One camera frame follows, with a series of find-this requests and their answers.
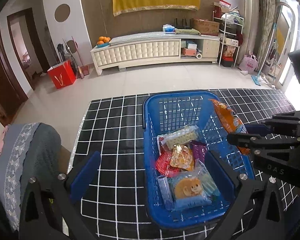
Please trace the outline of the orange chip bag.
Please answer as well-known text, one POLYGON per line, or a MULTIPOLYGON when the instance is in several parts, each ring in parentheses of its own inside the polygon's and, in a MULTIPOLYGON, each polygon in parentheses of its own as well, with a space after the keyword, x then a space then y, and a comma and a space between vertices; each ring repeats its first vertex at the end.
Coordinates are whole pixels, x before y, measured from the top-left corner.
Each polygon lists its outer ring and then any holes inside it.
POLYGON ((247 133, 247 129, 243 124, 240 117, 230 108, 230 106, 218 101, 216 99, 210 99, 212 102, 215 113, 217 114, 219 121, 225 131, 230 133, 247 133))

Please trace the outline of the purple chip bag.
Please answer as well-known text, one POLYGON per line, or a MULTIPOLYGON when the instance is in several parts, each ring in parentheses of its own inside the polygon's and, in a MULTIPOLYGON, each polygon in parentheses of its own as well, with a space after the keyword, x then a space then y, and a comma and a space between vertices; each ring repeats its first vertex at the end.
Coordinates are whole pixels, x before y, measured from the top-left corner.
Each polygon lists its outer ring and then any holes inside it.
POLYGON ((190 149, 193 154, 194 160, 200 160, 202 163, 205 163, 205 155, 207 153, 207 145, 200 141, 191 141, 190 149))

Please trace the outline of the orange red snack packet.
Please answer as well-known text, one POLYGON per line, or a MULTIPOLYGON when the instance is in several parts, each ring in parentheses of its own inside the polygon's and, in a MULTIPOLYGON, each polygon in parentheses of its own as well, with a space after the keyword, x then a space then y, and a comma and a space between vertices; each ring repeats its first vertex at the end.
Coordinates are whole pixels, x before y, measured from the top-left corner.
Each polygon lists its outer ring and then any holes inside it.
POLYGON ((170 165, 175 168, 192 171, 194 169, 194 157, 192 151, 185 145, 174 145, 170 165))

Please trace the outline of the green onion cracker packet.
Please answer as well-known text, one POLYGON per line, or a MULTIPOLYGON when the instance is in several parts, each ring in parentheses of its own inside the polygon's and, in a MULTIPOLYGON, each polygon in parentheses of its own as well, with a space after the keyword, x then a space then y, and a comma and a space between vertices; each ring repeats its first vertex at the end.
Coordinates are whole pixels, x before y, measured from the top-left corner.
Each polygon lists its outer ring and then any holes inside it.
POLYGON ((193 140, 199 140, 202 136, 197 125, 186 125, 173 132, 161 134, 157 136, 157 145, 159 155, 166 152, 172 152, 175 145, 187 145, 193 140))

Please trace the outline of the blue hamster snack packet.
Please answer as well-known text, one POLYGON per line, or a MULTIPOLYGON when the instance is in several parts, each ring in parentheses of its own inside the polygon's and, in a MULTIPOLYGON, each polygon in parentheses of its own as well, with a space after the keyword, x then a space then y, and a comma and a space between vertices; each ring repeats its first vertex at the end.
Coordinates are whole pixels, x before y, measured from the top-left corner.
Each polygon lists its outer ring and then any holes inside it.
POLYGON ((173 211, 211 205, 221 196, 211 174, 206 171, 184 172, 168 178, 173 211))

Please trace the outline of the black white grid tablecloth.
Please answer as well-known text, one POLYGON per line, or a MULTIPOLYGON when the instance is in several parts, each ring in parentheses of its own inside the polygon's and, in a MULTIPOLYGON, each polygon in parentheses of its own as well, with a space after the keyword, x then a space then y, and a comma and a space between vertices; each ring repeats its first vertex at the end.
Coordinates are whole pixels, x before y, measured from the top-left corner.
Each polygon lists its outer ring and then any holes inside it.
MULTIPOLYGON (((245 124, 292 112, 279 90, 226 89, 226 100, 245 124)), ((159 228, 147 215, 144 166, 143 103, 147 94, 94 100, 79 127, 69 165, 90 152, 101 165, 76 210, 96 239, 205 239, 214 225, 183 231, 159 228)))

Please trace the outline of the blue floor mop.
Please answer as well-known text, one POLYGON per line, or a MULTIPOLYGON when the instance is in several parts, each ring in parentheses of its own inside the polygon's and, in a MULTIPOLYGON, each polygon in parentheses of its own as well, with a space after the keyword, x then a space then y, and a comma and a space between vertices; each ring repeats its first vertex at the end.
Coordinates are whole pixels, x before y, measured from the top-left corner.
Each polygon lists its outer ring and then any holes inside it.
POLYGON ((262 68, 264 67, 264 64, 265 64, 266 59, 267 59, 267 57, 269 55, 271 46, 273 44, 274 33, 275 33, 275 30, 276 30, 276 27, 277 27, 277 23, 273 22, 273 24, 271 26, 271 31, 269 33, 269 37, 268 37, 268 40, 267 40, 266 47, 265 47, 264 52, 262 54, 261 60, 258 63, 258 73, 257 73, 257 75, 252 75, 251 76, 254 84, 257 85, 257 86, 260 86, 260 82, 259 82, 258 79, 261 76, 262 68))

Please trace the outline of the grey lace sofa cover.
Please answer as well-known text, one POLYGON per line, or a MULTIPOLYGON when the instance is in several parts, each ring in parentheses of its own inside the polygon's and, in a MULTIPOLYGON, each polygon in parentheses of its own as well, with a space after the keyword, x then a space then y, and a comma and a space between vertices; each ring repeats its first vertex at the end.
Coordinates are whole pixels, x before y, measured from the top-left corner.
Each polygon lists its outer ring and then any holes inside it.
POLYGON ((0 153, 0 201, 13 231, 19 229, 21 204, 29 179, 50 188, 59 174, 61 137, 50 125, 33 122, 8 126, 0 153))

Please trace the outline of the blue plastic basket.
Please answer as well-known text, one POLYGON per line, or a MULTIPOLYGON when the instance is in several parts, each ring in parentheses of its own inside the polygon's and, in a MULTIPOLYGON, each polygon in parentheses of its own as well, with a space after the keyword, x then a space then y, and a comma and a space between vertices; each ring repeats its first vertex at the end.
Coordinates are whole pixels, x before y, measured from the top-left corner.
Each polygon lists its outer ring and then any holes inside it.
POLYGON ((229 92, 223 90, 185 90, 164 92, 150 96, 143 103, 145 188, 147 191, 147 215, 159 227, 168 230, 184 230, 221 217, 229 204, 222 195, 211 205, 194 207, 184 211, 168 211, 159 190, 159 172, 155 162, 159 157, 157 136, 180 129, 186 125, 197 125, 202 140, 209 150, 219 153, 221 159, 234 171, 245 173, 254 179, 249 157, 230 145, 227 132, 221 125, 210 99, 225 104, 229 92))

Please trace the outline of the pink gift bag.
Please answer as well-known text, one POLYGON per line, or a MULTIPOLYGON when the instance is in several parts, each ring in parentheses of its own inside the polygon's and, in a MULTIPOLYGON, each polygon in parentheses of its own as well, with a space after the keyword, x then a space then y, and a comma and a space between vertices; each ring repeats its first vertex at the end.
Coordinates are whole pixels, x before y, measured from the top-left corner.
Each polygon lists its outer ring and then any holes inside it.
POLYGON ((242 61, 239 64, 239 69, 241 71, 246 71, 248 74, 253 74, 254 70, 258 66, 258 60, 257 57, 253 54, 247 54, 243 56, 242 61))

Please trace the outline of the white metal shelf rack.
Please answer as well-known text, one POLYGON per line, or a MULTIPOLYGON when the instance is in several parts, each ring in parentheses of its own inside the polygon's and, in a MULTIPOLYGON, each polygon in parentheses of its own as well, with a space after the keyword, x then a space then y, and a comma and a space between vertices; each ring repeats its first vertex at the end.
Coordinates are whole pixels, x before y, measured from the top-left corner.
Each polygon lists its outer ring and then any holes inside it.
POLYGON ((236 7, 232 9, 230 3, 219 0, 213 3, 212 19, 219 23, 218 63, 225 67, 234 67, 243 44, 244 18, 236 7))

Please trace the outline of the red gift box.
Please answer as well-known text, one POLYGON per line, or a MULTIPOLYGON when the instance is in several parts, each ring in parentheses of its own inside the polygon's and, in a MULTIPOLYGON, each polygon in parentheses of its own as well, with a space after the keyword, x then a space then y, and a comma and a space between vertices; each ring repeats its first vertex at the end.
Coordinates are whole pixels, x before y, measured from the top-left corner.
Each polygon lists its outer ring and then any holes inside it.
POLYGON ((47 71, 56 89, 61 89, 75 83, 76 76, 71 68, 71 61, 66 60, 60 64, 52 66, 47 71))

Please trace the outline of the brown wooden door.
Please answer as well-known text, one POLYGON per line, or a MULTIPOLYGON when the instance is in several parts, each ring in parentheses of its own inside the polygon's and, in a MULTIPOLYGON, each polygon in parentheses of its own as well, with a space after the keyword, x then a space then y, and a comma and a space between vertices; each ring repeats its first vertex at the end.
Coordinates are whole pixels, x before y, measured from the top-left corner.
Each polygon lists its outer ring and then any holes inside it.
POLYGON ((8 61, 0 32, 0 123, 10 124, 27 99, 8 61))

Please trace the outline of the cardboard box on cabinet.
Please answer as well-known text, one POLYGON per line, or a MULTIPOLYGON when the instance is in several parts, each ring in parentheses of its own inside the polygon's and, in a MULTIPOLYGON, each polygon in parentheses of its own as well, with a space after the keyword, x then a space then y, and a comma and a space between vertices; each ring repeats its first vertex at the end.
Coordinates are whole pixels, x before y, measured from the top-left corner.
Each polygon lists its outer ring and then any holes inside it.
POLYGON ((219 23, 201 19, 190 19, 190 24, 193 29, 198 30, 202 35, 218 36, 219 23))

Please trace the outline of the blue tissue box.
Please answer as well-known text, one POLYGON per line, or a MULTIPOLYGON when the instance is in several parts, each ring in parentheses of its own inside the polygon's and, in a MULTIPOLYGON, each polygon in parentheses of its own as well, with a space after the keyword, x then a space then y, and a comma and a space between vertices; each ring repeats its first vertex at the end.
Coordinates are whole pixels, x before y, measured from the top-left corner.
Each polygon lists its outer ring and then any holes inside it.
POLYGON ((175 27, 170 24, 165 24, 162 26, 162 31, 164 33, 175 33, 175 27))

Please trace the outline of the tall white air conditioner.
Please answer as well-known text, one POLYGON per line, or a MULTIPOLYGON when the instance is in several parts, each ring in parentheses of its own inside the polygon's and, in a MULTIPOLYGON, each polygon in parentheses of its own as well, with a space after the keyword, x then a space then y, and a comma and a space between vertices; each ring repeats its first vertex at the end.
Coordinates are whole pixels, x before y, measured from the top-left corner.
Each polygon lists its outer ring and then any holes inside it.
POLYGON ((260 0, 244 0, 244 43, 242 49, 245 55, 254 51, 258 29, 259 6, 260 0))

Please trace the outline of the white tufted TV cabinet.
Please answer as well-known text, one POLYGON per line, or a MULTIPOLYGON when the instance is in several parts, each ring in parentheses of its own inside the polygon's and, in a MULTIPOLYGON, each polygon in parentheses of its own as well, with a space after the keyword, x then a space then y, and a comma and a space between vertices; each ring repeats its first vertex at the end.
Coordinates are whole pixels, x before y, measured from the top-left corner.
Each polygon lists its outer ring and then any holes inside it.
POLYGON ((211 35, 168 34, 162 31, 113 38, 90 52, 98 75, 108 68, 218 60, 220 38, 211 35))

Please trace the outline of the oranges in blue bowl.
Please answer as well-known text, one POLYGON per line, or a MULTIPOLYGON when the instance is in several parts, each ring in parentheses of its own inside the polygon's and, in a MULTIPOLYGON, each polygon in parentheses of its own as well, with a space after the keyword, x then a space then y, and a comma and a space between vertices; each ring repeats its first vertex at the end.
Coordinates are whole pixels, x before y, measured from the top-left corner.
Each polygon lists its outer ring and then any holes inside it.
POLYGON ((97 41, 97 48, 102 48, 110 44, 111 38, 106 36, 100 36, 97 41))

